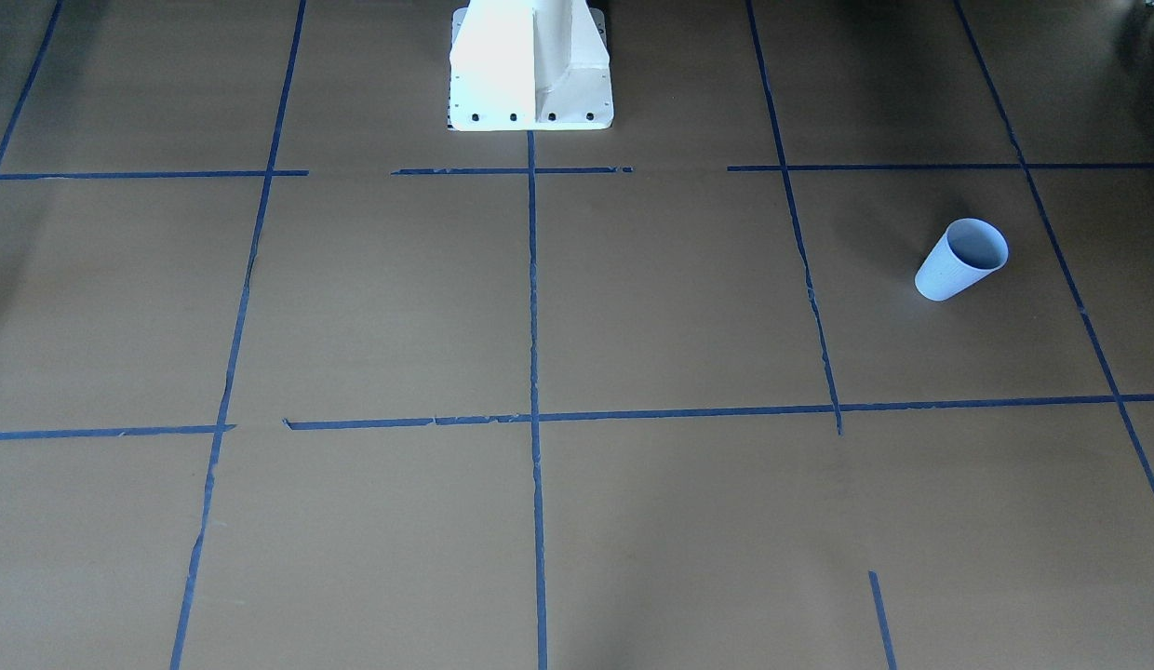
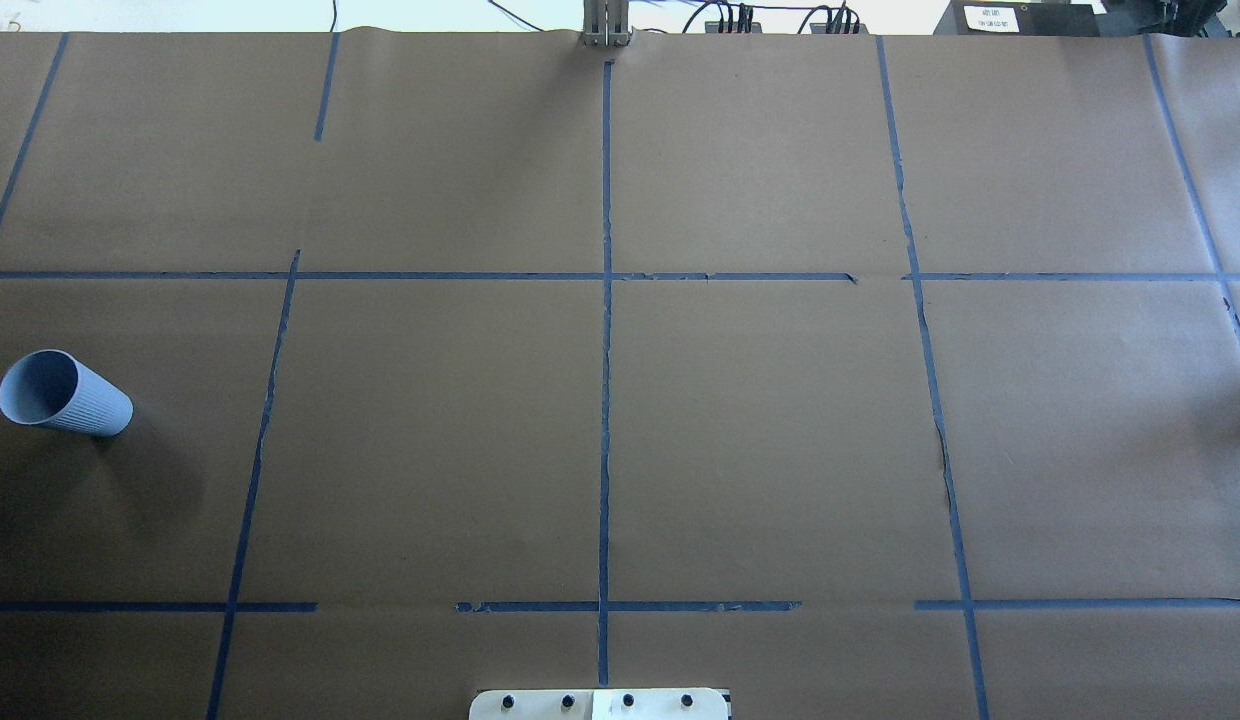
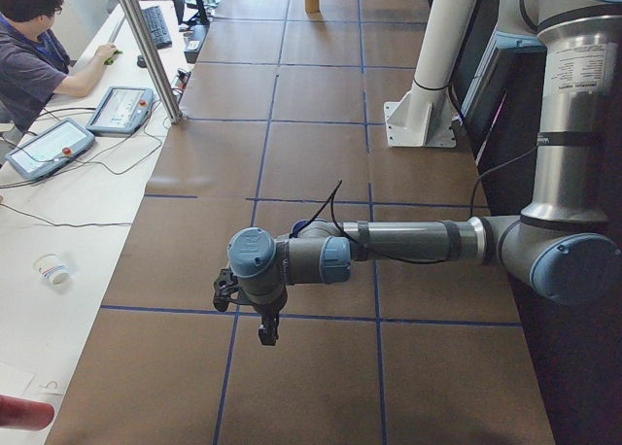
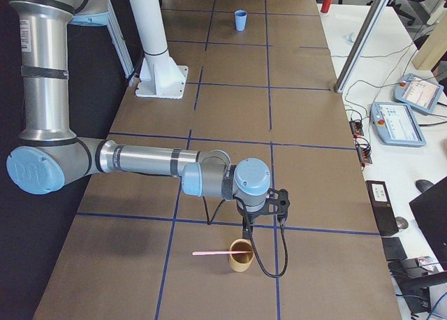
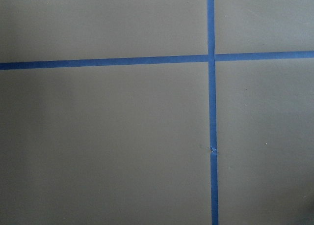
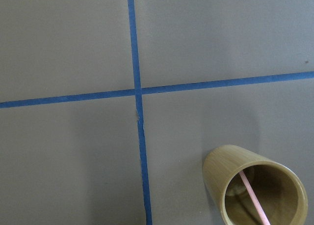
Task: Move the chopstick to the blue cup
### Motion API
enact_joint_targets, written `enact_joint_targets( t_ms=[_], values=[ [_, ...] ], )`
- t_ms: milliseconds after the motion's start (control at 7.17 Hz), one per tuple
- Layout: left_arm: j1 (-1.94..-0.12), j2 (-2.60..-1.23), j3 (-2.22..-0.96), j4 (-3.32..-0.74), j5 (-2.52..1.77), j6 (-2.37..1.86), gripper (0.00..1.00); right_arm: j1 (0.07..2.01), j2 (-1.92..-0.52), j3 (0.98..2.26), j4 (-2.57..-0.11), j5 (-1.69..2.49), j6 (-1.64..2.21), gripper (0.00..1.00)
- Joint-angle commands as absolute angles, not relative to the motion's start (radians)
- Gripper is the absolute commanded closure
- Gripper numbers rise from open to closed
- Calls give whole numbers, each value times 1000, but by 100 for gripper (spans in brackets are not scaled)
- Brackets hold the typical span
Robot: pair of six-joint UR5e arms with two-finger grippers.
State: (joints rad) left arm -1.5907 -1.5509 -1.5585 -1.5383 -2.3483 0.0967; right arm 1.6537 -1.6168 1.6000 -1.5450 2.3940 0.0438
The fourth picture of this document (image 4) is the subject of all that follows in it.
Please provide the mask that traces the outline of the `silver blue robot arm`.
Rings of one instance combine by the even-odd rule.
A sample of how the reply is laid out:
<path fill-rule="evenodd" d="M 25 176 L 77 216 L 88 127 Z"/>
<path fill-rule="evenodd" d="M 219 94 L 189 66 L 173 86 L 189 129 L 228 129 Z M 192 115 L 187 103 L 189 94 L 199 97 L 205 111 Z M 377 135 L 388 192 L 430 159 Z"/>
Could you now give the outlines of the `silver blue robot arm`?
<path fill-rule="evenodd" d="M 21 190 L 43 195 L 95 173 L 178 177 L 190 196 L 236 201 L 243 236 L 268 215 L 273 190 L 267 165 L 256 158 L 232 164 L 221 150 L 199 152 L 119 145 L 80 138 L 69 125 L 67 26 L 108 23 L 108 0 L 9 0 L 20 18 L 26 125 L 6 160 Z"/>

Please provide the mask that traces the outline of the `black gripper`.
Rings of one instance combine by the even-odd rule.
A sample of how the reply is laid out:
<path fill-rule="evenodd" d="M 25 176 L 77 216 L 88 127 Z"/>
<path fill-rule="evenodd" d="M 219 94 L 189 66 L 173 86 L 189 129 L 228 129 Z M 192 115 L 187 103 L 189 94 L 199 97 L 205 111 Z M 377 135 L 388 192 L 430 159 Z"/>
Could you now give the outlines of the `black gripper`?
<path fill-rule="evenodd" d="M 242 238 L 245 240 L 252 239 L 252 232 L 250 229 L 254 227 L 255 220 L 261 216 L 264 215 L 263 210 L 258 210 L 255 212 L 249 211 L 248 206 L 243 206 L 243 204 L 238 203 L 237 204 L 237 210 L 242 216 L 242 224 L 243 224 L 243 230 L 242 230 Z"/>

